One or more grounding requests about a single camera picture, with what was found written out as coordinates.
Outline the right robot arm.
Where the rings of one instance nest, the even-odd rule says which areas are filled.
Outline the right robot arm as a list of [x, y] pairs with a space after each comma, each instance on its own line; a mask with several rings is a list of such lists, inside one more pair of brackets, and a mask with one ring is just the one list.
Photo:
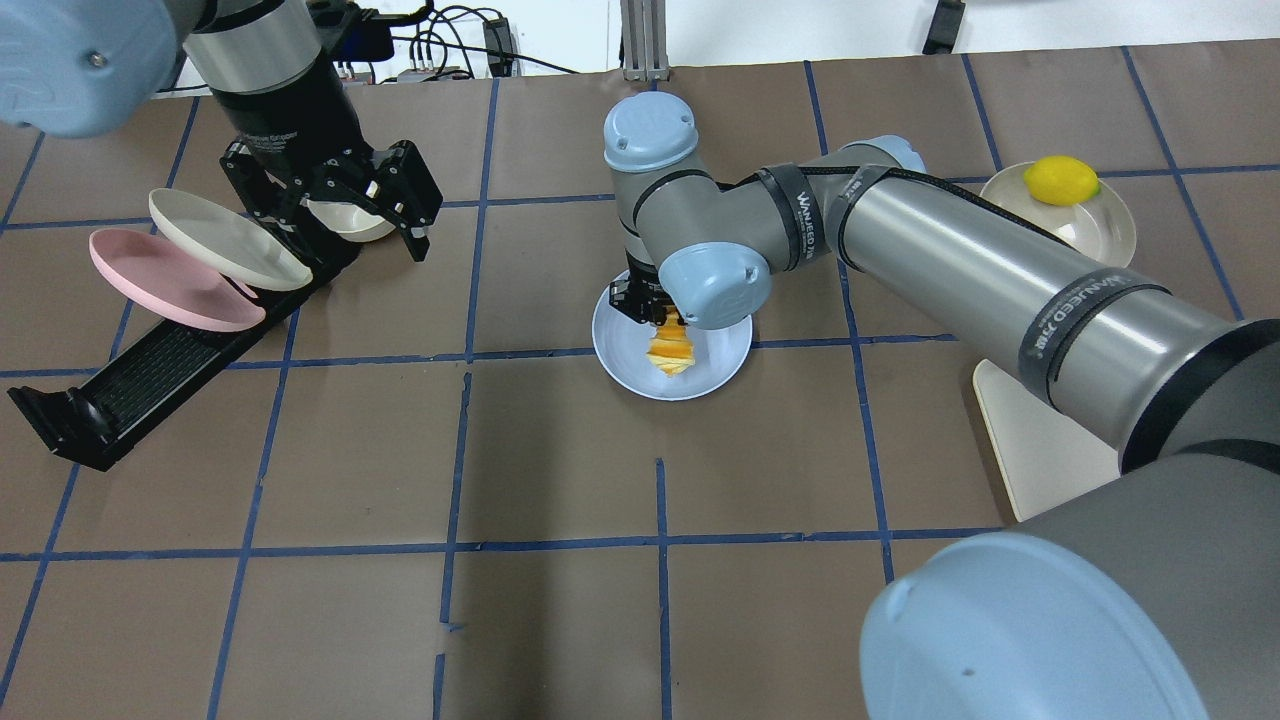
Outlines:
[[872, 719], [1275, 719], [1277, 322], [1231, 322], [929, 176], [886, 135], [717, 182], [690, 106], [659, 91], [603, 123], [630, 277], [614, 310], [722, 331], [772, 281], [833, 256], [942, 340], [886, 343], [1006, 372], [1111, 447], [1117, 477], [956, 539], [861, 624]]

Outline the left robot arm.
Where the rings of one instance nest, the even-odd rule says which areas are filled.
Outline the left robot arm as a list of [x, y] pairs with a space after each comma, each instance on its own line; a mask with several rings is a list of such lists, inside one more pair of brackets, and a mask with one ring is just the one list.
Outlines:
[[442, 191], [412, 142], [366, 141], [334, 67], [387, 58], [407, 23], [353, 1], [5, 1], [3, 122], [105, 135], [187, 60], [236, 129], [221, 164], [247, 213], [323, 260], [332, 243], [302, 206], [348, 204], [392, 223], [421, 261]]

